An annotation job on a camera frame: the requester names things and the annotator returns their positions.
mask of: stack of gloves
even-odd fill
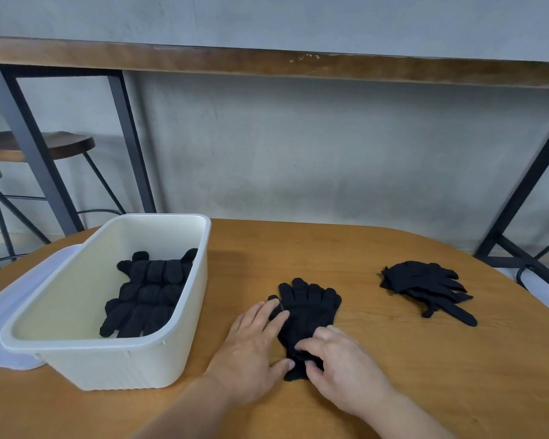
[[[429,318],[435,311],[443,310],[470,327],[478,325],[474,316],[456,305],[472,299],[472,296],[457,282],[459,276],[455,271],[436,263],[410,260],[385,268],[382,274],[384,280],[381,287],[395,294],[409,295],[427,305],[423,317]]]
[[[302,279],[293,279],[292,285],[281,283],[278,286],[280,298],[269,296],[269,300],[278,298],[280,304],[269,317],[275,318],[280,312],[289,310],[290,316],[278,334],[278,340],[287,350],[287,357],[295,361],[295,367],[285,374],[285,380],[308,379],[305,361],[314,361],[322,370],[323,361],[306,351],[295,350],[301,339],[313,336],[317,327],[334,323],[335,314],[342,298],[333,288],[323,289],[315,283],[308,284]]]
[[[159,331],[173,315],[191,272],[197,248],[181,259],[149,260],[146,251],[135,252],[132,260],[117,264],[130,281],[120,287],[118,298],[106,302],[106,319],[99,334],[110,337],[147,336]]]

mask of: wooden countertop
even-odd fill
[[[0,271],[0,290],[33,265],[93,230],[66,237]],[[437,262],[470,294],[470,328],[379,287],[384,266]],[[200,376],[237,314],[302,277],[342,296],[336,324],[359,340],[390,380],[461,438],[549,439],[549,310],[480,261],[442,243],[374,227],[213,220],[209,279],[183,375],[158,390],[89,391],[49,366],[0,369],[0,437],[125,437]],[[275,342],[272,357],[283,348]],[[373,437],[307,381],[280,382],[228,415],[223,437]]]
[[[0,64],[549,87],[549,62],[0,37]]]

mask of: bar stool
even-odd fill
[[[35,234],[43,243],[51,243],[51,241],[45,236],[40,229],[38,229],[33,223],[26,218],[26,216],[18,209],[16,206],[13,205],[13,203],[6,198],[4,194],[0,192],[0,203],[2,203],[11,213],[15,215],[15,217],[20,220],[25,227],[27,227],[33,234]],[[6,227],[6,222],[4,220],[4,215],[2,214],[2,209],[0,208],[0,232],[2,233],[2,238],[4,239],[4,244],[6,245],[6,249],[8,251],[8,255],[6,257],[0,258],[0,262],[2,260],[11,260],[15,261],[15,259],[19,257],[26,256],[26,254],[16,254],[14,247],[12,245],[12,240],[10,240],[10,235],[8,234],[8,229]]]
[[[67,159],[79,154],[83,155],[90,168],[94,171],[95,175],[98,177],[98,180],[101,182],[104,189],[107,191],[108,195],[118,208],[118,211],[115,209],[87,209],[85,211],[78,211],[78,214],[85,214],[88,212],[110,212],[121,215],[126,213],[116,198],[116,195],[114,195],[110,186],[88,154],[88,151],[95,147],[94,139],[92,137],[64,131],[44,132],[42,135],[47,143],[47,148],[49,149],[53,160]],[[0,162],[26,162],[24,154],[20,150],[11,131],[0,132]],[[34,197],[30,195],[5,194],[4,197],[22,200],[47,200],[44,197]]]

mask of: white plastic bin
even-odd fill
[[[210,219],[196,214],[127,214],[106,223],[32,294],[0,331],[10,352],[37,354],[82,390],[161,388],[183,372],[207,282]],[[104,305],[127,277],[120,260],[146,250],[180,259],[198,248],[173,316],[137,338],[102,338]]]

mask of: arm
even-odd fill
[[[228,410],[257,400],[282,379],[295,363],[284,359],[269,366],[269,347],[289,317],[283,311],[269,323],[277,305],[278,300],[260,302],[238,316],[205,374],[134,438],[212,437]]]
[[[452,435],[389,383],[374,360],[333,325],[315,330],[296,349],[323,360],[325,371],[308,361],[307,375],[340,410],[360,417],[383,439],[452,439]]]

